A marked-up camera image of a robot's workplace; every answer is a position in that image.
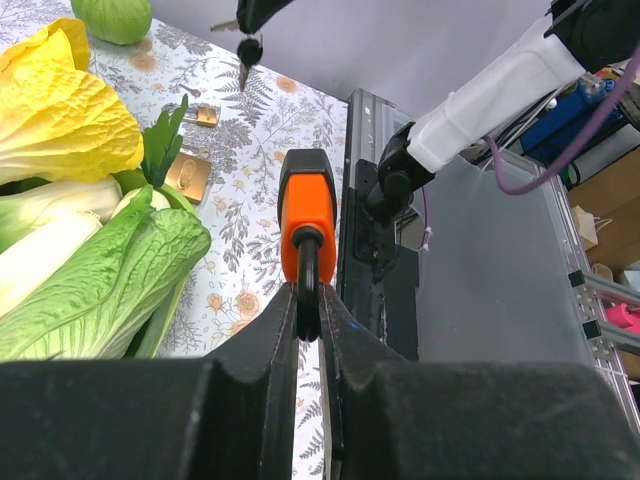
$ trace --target green round vegetable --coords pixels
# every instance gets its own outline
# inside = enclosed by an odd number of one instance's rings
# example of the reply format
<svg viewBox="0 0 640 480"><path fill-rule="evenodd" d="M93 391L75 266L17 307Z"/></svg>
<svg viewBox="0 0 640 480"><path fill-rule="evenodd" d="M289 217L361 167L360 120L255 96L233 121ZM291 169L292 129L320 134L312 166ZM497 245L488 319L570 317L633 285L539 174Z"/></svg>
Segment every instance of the green round vegetable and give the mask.
<svg viewBox="0 0 640 480"><path fill-rule="evenodd" d="M71 0L91 35L117 45L139 43L151 28L148 0Z"/></svg>

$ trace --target lettuce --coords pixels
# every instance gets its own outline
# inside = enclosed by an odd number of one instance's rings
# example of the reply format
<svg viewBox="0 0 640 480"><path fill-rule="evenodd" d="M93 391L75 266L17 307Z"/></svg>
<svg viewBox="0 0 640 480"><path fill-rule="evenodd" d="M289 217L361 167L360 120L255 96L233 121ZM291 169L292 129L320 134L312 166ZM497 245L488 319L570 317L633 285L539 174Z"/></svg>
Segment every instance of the lettuce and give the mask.
<svg viewBox="0 0 640 480"><path fill-rule="evenodd" d="M209 249L191 213L152 211L147 186L0 322L0 360L118 358Z"/></svg>

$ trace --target orange and black tool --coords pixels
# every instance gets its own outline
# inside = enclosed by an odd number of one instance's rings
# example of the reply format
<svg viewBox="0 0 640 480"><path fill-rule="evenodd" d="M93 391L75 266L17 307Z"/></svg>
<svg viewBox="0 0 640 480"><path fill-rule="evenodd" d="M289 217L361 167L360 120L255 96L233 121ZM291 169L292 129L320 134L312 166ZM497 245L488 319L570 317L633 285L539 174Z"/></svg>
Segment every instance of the orange and black tool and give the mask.
<svg viewBox="0 0 640 480"><path fill-rule="evenodd" d="M301 340L320 334L320 283L336 268L336 191L324 150L289 150L280 174L278 223L282 270L297 282L297 328Z"/></svg>

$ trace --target table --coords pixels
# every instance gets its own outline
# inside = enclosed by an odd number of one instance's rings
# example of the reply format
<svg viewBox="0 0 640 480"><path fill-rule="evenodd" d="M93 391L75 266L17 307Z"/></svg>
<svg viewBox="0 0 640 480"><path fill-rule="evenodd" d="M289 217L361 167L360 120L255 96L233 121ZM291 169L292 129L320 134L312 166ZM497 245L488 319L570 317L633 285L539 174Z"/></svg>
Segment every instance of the table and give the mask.
<svg viewBox="0 0 640 480"><path fill-rule="evenodd" d="M73 16L68 0L0 0L0 50L61 16ZM156 20L137 46L90 44L90 71L143 128L185 92L191 105L221 107L216 129L183 126L183 151L212 164L196 210L213 242L189 277L160 353L204 355L251 322L283 281L276 201L286 151L324 148L341 192L347 105L263 67L241 94L235 55ZM299 362L293 475L319 478L317 344L303 344Z"/></svg>

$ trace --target orange flower pattern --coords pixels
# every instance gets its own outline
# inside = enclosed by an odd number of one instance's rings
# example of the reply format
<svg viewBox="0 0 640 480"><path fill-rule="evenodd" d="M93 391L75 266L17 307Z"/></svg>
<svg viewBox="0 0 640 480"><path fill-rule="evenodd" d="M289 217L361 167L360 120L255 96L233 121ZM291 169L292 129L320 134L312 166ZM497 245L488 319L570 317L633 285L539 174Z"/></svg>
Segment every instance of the orange flower pattern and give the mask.
<svg viewBox="0 0 640 480"><path fill-rule="evenodd" d="M9 1L0 14L0 51L48 23L51 12L73 15L69 0ZM143 128L164 105L180 102L181 84L198 88L198 97L189 94L191 106L221 108L215 129L182 126L182 150L212 164L205 198L195 207L212 244L191 273L161 348L162 356L203 355L256 321L283 281L276 203L287 151L324 148L340 198L346 104L263 67L241 95L234 55L155 20L138 45L92 40L91 50L90 71L117 91ZM295 478L320 479L316 344L300 346L299 367Z"/></svg>

